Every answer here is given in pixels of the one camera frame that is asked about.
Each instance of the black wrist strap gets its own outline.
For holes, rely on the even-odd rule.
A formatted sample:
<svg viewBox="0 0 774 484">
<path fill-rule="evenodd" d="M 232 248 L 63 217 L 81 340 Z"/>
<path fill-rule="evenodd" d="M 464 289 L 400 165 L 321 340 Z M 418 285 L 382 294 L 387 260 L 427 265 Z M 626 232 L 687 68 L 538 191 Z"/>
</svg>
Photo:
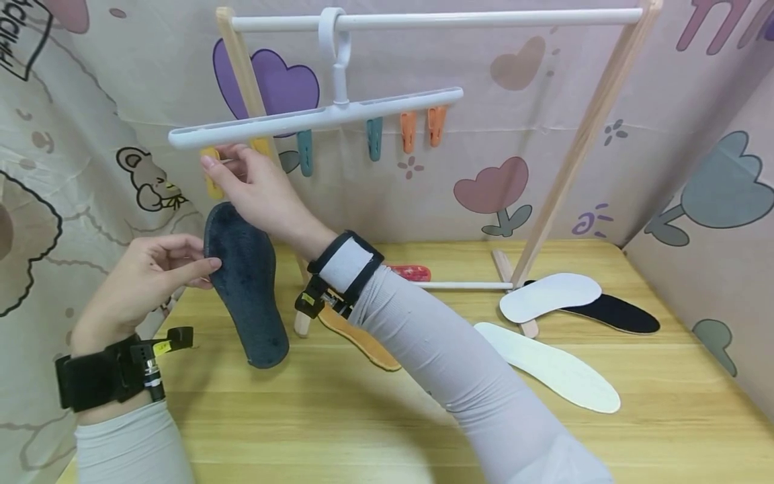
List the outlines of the black wrist strap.
<svg viewBox="0 0 774 484">
<path fill-rule="evenodd" d="M 328 302 L 334 311 L 348 317 L 383 262 L 384 256 L 371 244 L 353 231 L 344 231 L 309 263 L 307 271 L 312 277 L 296 300 L 296 309 L 315 318 Z"/>
<path fill-rule="evenodd" d="M 172 328 L 167 339 L 143 341 L 132 335 L 103 351 L 56 360 L 62 408 L 82 412 L 110 402 L 123 403 L 150 390 L 153 401 L 164 398 L 156 356 L 194 343 L 192 327 Z"/>
</svg>

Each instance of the dark gray insole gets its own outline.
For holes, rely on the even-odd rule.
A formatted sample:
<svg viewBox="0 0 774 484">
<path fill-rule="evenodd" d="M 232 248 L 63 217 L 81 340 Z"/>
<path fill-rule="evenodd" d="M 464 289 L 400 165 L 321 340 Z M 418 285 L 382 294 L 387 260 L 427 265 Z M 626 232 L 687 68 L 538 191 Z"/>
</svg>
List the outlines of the dark gray insole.
<svg viewBox="0 0 774 484">
<path fill-rule="evenodd" d="M 210 280 L 234 320 L 248 363 L 262 369 L 278 365 L 289 343 L 274 299 L 276 258 L 269 236 L 224 202 L 207 218 L 204 255 L 223 261 Z"/>
</svg>

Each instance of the table surface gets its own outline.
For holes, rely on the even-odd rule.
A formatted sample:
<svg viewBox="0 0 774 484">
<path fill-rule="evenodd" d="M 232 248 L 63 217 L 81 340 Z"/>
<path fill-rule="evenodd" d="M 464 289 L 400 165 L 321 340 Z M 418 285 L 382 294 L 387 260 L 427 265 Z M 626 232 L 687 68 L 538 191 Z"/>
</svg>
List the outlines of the table surface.
<svg viewBox="0 0 774 484">
<path fill-rule="evenodd" d="M 515 265 L 523 242 L 379 248 L 388 263 L 428 266 L 433 280 L 496 281 L 490 251 L 504 249 Z M 618 248 L 598 240 L 548 241 L 530 276 L 557 272 L 593 277 L 605 293 L 640 306 L 662 325 L 655 335 L 636 336 L 572 314 L 539 319 L 540 341 L 583 359 L 612 383 L 622 399 L 616 414 L 576 407 L 521 373 L 616 482 L 771 482 L 771 424 Z M 300 288 L 295 260 L 279 247 L 276 298 L 291 346 L 270 370 L 247 364 L 214 291 L 187 290 L 162 327 L 195 328 L 195 348 L 164 355 L 160 365 L 197 481 L 484 482 L 454 420 L 405 371 L 378 369 L 317 321 L 309 338 L 293 334 Z M 471 323 L 509 326 L 496 309 L 501 293 L 435 295 Z M 73 467 L 60 482 L 75 482 Z"/>
</svg>

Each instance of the black insole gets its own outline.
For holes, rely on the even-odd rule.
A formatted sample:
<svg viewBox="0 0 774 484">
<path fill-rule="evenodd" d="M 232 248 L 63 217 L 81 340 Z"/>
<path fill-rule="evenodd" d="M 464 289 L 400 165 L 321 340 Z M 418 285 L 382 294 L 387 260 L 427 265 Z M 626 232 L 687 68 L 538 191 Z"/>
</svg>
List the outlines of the black insole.
<svg viewBox="0 0 774 484">
<path fill-rule="evenodd" d="M 256 368 L 279 364 L 289 343 L 274 299 L 276 259 L 269 236 L 224 202 L 207 218 L 204 255 L 223 261 L 210 280 L 234 320 L 248 363 Z"/>
<path fill-rule="evenodd" d="M 533 282 L 535 281 L 528 280 L 524 285 Z M 650 313 L 609 294 L 602 294 L 592 303 L 583 306 L 563 307 L 560 311 L 585 316 L 611 328 L 635 335 L 651 335 L 661 329 L 659 321 Z"/>
</svg>

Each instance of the teal clip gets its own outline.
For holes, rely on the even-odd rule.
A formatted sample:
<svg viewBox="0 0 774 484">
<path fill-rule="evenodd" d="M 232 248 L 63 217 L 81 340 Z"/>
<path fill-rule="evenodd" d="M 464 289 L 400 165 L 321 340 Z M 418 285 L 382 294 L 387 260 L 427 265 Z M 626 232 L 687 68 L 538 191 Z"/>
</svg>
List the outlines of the teal clip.
<svg viewBox="0 0 774 484">
<path fill-rule="evenodd" d="M 296 142 L 298 143 L 298 157 L 301 165 L 301 173 L 305 177 L 312 176 L 312 130 L 299 131 L 296 133 Z"/>
<path fill-rule="evenodd" d="M 382 118 L 366 121 L 365 134 L 368 136 L 368 156 L 371 161 L 379 161 L 382 157 Z"/>
</svg>

